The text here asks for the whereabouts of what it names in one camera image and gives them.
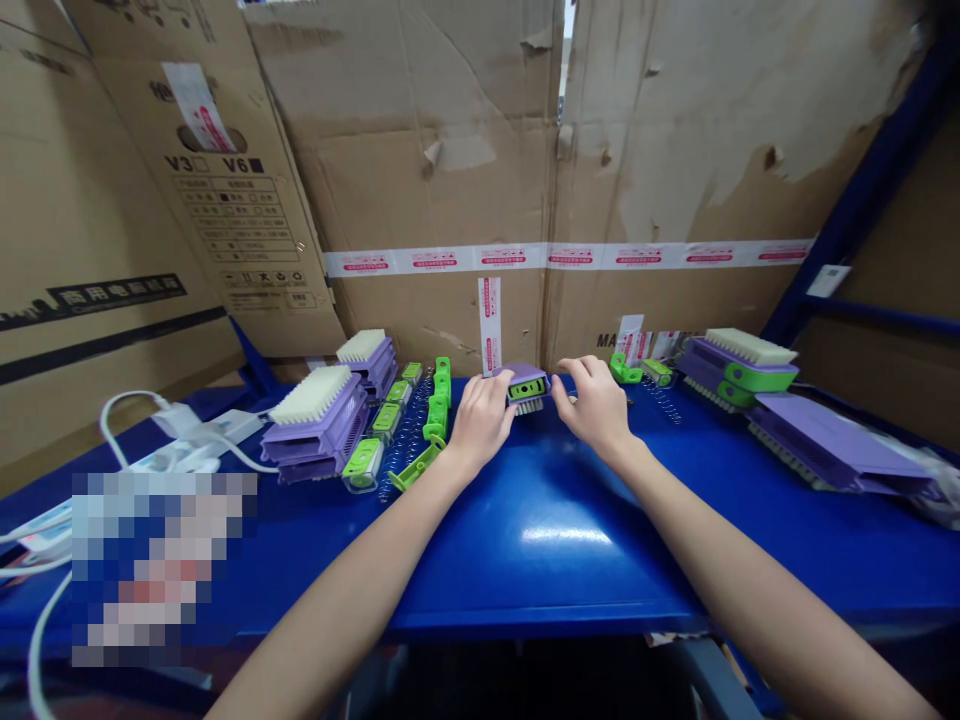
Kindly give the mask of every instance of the cardboard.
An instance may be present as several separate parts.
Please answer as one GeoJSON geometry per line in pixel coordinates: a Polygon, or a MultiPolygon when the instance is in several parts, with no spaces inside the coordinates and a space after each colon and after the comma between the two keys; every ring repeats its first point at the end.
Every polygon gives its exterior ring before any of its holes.
{"type": "MultiPolygon", "coordinates": [[[[6,493],[100,444],[97,416],[111,396],[139,388],[176,399],[244,358],[62,13],[11,2],[0,21],[11,100],[0,110],[6,493]]],[[[132,406],[117,430],[154,410],[132,406]]]]}
{"type": "MultiPolygon", "coordinates": [[[[562,2],[334,0],[243,16],[323,249],[542,243],[552,217],[562,2]]],[[[401,361],[480,372],[478,277],[501,277],[504,362],[538,362],[543,270],[333,281],[348,333],[384,327],[401,361]]]]}
{"type": "MultiPolygon", "coordinates": [[[[552,240],[809,242],[923,58],[919,18],[883,0],[578,2],[552,240]]],[[[622,315],[757,332],[796,269],[757,265],[548,269],[544,362],[595,349],[622,315]]]]}
{"type": "Polygon", "coordinates": [[[236,4],[64,6],[244,333],[268,357],[334,352],[313,218],[236,4]]]}

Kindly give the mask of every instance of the white label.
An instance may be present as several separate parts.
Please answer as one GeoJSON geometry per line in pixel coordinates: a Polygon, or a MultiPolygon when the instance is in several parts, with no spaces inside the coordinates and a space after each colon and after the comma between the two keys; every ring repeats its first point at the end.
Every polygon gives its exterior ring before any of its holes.
{"type": "Polygon", "coordinates": [[[163,63],[163,71],[183,119],[203,149],[235,153],[237,149],[220,119],[203,69],[197,63],[163,63]]]}
{"type": "Polygon", "coordinates": [[[500,278],[477,278],[480,302],[480,348],[483,376],[490,377],[503,365],[500,354],[500,278]]]}
{"type": "Polygon", "coordinates": [[[640,364],[638,352],[643,344],[643,315],[624,315],[620,318],[620,332],[617,333],[617,352],[627,357],[627,367],[640,364]]]}
{"type": "Polygon", "coordinates": [[[673,357],[677,342],[680,340],[679,330],[670,330],[657,333],[657,339],[653,343],[653,350],[650,357],[660,362],[665,362],[673,357]]]}
{"type": "Polygon", "coordinates": [[[807,295],[813,297],[830,297],[843,279],[850,272],[849,265],[824,265],[817,273],[817,277],[810,283],[807,295]]]}

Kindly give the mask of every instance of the metal spring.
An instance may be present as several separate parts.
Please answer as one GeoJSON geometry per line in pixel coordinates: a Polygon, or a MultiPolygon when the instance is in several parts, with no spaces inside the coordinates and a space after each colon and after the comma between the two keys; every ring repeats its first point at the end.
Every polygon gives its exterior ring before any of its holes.
{"type": "Polygon", "coordinates": [[[673,401],[667,397],[667,393],[661,390],[653,380],[648,376],[644,375],[643,379],[640,381],[640,384],[646,389],[650,394],[657,405],[660,406],[660,409],[670,418],[670,422],[674,425],[679,425],[683,422],[683,418],[680,416],[680,411],[677,410],[676,405],[673,404],[673,401]]]}

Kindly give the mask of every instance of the human hand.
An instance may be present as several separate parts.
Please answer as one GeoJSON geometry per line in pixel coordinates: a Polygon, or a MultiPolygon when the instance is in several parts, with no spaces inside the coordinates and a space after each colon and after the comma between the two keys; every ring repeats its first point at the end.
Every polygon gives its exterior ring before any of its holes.
{"type": "Polygon", "coordinates": [[[577,386],[577,402],[567,397],[558,375],[553,376],[553,399],[560,419],[578,438],[610,462],[623,447],[638,441],[627,425],[627,394],[607,364],[594,355],[570,360],[564,358],[557,367],[566,370],[577,386]]]}
{"type": "Polygon", "coordinates": [[[510,434],[517,414],[515,406],[506,407],[512,379],[512,370],[492,378],[476,375],[463,389],[453,434],[444,452],[458,458],[470,479],[490,462],[510,434]]]}

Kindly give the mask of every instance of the stack of brushes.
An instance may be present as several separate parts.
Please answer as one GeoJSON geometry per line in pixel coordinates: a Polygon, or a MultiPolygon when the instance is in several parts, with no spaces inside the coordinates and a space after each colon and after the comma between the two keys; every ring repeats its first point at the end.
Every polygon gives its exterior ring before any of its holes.
{"type": "Polygon", "coordinates": [[[337,360],[360,376],[371,403],[386,397],[397,374],[397,352],[383,330],[361,330],[337,350],[337,360]]]}
{"type": "Polygon", "coordinates": [[[367,398],[346,365],[317,368],[290,391],[260,441],[263,459],[280,466],[280,483],[339,476],[366,427],[367,398]]]}
{"type": "Polygon", "coordinates": [[[684,382],[727,412],[757,404],[756,393],[784,392],[799,372],[793,350],[734,328],[688,338],[675,358],[684,382]]]}

